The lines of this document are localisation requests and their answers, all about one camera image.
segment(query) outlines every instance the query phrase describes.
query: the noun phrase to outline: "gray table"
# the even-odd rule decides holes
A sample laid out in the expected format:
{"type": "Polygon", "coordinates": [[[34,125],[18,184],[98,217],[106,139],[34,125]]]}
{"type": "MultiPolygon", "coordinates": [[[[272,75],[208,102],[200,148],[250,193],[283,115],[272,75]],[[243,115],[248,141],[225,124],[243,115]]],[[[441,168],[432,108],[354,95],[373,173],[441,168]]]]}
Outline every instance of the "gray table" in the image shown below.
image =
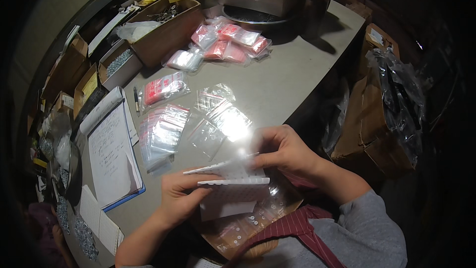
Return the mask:
{"type": "MultiPolygon", "coordinates": [[[[363,18],[334,1],[331,1],[327,11],[330,13],[328,15],[330,31],[323,31],[321,38],[335,48],[335,54],[322,51],[298,36],[289,43],[272,46],[273,51],[270,58],[253,63],[248,67],[205,63],[198,72],[188,76],[192,93],[173,102],[193,108],[196,101],[196,90],[218,83],[227,83],[235,93],[236,102],[233,104],[253,121],[254,128],[282,124],[318,85],[364,24],[363,18]]],[[[133,104],[134,84],[137,83],[138,87],[141,87],[152,80],[174,72],[173,69],[164,68],[147,78],[139,73],[124,88],[137,130],[143,116],[136,116],[133,104]]],[[[187,135],[189,131],[190,126],[187,126],[184,135],[187,135]]],[[[172,172],[227,160],[236,153],[237,147],[244,143],[246,143],[246,139],[235,143],[226,140],[210,163],[206,156],[182,137],[178,146],[179,152],[175,154],[172,172]]],[[[79,136],[78,144],[83,149],[82,182],[87,184],[95,194],[89,152],[84,136],[79,136]]],[[[107,212],[125,236],[131,234],[160,206],[161,199],[161,178],[146,173],[139,145],[134,146],[134,152],[146,191],[107,212]]],[[[70,220],[70,225],[70,229],[73,230],[72,220],[70,220]]],[[[113,255],[104,248],[97,238],[95,238],[95,242],[99,251],[98,263],[86,258],[72,233],[66,236],[66,240],[81,267],[109,267],[114,264],[113,255]]]]}

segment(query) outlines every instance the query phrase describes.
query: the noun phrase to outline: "pen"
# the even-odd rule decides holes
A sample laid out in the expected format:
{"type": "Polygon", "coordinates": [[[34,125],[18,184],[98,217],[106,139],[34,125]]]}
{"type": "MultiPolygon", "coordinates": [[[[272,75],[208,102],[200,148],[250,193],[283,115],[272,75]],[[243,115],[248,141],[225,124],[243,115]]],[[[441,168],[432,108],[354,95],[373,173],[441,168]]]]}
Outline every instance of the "pen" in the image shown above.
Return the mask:
{"type": "Polygon", "coordinates": [[[140,111],[139,111],[139,98],[137,98],[137,88],[134,86],[134,100],[136,102],[136,112],[137,112],[137,117],[140,117],[140,111]]]}

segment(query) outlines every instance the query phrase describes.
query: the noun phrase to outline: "wall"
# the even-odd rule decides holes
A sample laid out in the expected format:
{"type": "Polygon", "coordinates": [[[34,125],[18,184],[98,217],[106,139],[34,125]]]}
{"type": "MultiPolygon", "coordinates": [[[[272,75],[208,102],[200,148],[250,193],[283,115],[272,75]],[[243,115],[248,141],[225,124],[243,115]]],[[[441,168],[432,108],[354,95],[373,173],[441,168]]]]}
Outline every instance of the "wall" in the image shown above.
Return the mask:
{"type": "Polygon", "coordinates": [[[17,137],[26,136],[26,115],[33,103],[34,93],[44,85],[69,27],[84,25],[109,1],[38,0],[31,10],[9,67],[8,85],[15,105],[11,120],[14,144],[17,137]]]}

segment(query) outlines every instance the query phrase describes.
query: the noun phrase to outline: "white label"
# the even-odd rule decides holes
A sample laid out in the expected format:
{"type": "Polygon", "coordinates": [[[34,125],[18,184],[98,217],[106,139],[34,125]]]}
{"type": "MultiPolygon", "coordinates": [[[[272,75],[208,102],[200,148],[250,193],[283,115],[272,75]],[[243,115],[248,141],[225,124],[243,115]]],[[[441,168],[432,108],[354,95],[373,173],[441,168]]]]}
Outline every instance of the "white label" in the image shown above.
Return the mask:
{"type": "Polygon", "coordinates": [[[63,104],[67,106],[70,109],[73,109],[74,106],[74,99],[70,96],[63,95],[61,97],[61,100],[63,101],[63,104]]]}
{"type": "Polygon", "coordinates": [[[380,45],[384,45],[383,36],[373,28],[371,28],[369,36],[374,42],[379,43],[380,45]]]}

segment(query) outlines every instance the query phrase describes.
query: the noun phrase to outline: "plastic bag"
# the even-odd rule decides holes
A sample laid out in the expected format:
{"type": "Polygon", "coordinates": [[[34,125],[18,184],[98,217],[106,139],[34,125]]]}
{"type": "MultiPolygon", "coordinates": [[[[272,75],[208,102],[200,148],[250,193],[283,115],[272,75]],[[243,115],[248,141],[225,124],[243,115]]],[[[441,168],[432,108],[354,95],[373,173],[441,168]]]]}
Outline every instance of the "plastic bag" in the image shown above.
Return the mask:
{"type": "Polygon", "coordinates": [[[349,104],[349,86],[347,80],[342,78],[337,97],[326,99],[321,103],[319,114],[326,126],[322,137],[322,147],[330,155],[336,146],[342,132],[349,104]]]}
{"type": "Polygon", "coordinates": [[[373,49],[365,57],[378,73],[384,117],[414,166],[423,152],[422,121],[425,120],[425,97],[421,82],[411,64],[403,64],[390,50],[373,49]]]}
{"type": "Polygon", "coordinates": [[[138,95],[140,110],[148,111],[156,103],[165,103],[190,93],[187,74],[176,72],[154,80],[143,86],[138,95]]]}
{"type": "Polygon", "coordinates": [[[170,157],[177,152],[188,109],[176,104],[156,108],[140,123],[140,152],[147,173],[161,175],[171,167],[170,157]]]}
{"type": "Polygon", "coordinates": [[[231,142],[250,133],[251,120],[226,98],[208,112],[207,117],[231,142]]]}
{"type": "Polygon", "coordinates": [[[246,46],[253,46],[259,35],[258,32],[247,31],[234,24],[226,24],[218,30],[219,40],[228,40],[246,46]]]}
{"type": "Polygon", "coordinates": [[[167,66],[186,72],[196,71],[203,61],[203,56],[198,53],[178,50],[167,61],[167,66]]]}
{"type": "Polygon", "coordinates": [[[241,46],[229,43],[224,54],[223,60],[228,62],[233,62],[244,67],[248,66],[251,63],[249,56],[243,51],[241,46]]]}
{"type": "Polygon", "coordinates": [[[233,90],[223,83],[197,90],[195,109],[207,113],[218,106],[223,98],[226,98],[229,102],[235,101],[233,90]]]}
{"type": "Polygon", "coordinates": [[[223,60],[229,41],[217,41],[204,53],[205,59],[223,60]]]}
{"type": "Polygon", "coordinates": [[[233,24],[234,22],[224,16],[214,17],[213,19],[206,19],[205,23],[207,25],[213,26],[216,30],[219,30],[221,27],[226,24],[233,24]]]}
{"type": "Polygon", "coordinates": [[[206,51],[218,40],[218,33],[215,27],[201,24],[191,38],[195,44],[206,51]]]}
{"type": "Polygon", "coordinates": [[[160,23],[157,21],[126,23],[118,27],[117,34],[120,38],[134,43],[159,26],[160,23]]]}
{"type": "Polygon", "coordinates": [[[254,56],[258,56],[261,52],[266,50],[269,46],[271,46],[271,40],[260,35],[253,45],[245,46],[244,48],[248,52],[252,53],[254,56]]]}
{"type": "Polygon", "coordinates": [[[188,135],[187,141],[203,152],[211,161],[227,136],[205,119],[205,116],[196,111],[191,113],[188,122],[194,128],[188,135]]]}

